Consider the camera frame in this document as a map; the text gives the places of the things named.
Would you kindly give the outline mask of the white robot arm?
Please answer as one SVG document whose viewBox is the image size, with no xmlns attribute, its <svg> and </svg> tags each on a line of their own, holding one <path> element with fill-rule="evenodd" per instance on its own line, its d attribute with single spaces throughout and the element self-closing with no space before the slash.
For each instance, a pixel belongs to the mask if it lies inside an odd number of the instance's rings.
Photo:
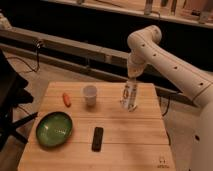
<svg viewBox="0 0 213 171">
<path fill-rule="evenodd" d="M 129 78 L 139 77 L 147 64 L 202 108 L 194 135 L 189 171 L 213 171 L 213 75 L 162 49 L 162 32 L 156 25 L 132 32 L 127 43 Z"/>
</svg>

